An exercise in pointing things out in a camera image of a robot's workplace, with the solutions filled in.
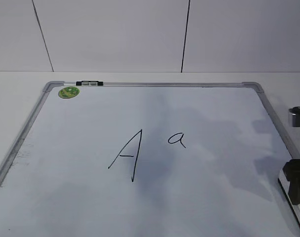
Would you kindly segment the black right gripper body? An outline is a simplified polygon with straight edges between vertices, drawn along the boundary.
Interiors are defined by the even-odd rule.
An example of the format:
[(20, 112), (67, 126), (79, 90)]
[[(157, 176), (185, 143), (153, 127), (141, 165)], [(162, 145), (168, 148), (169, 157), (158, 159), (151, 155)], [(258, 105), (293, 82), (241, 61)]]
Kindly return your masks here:
[(286, 178), (300, 178), (300, 159), (288, 161), (283, 167), (283, 172)]

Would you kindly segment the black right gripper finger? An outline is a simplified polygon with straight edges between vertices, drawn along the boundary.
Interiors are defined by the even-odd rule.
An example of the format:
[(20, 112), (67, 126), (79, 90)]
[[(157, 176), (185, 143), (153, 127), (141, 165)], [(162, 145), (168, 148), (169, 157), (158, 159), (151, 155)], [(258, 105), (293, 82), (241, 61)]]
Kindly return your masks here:
[(300, 178), (290, 181), (288, 196), (292, 205), (300, 204)]

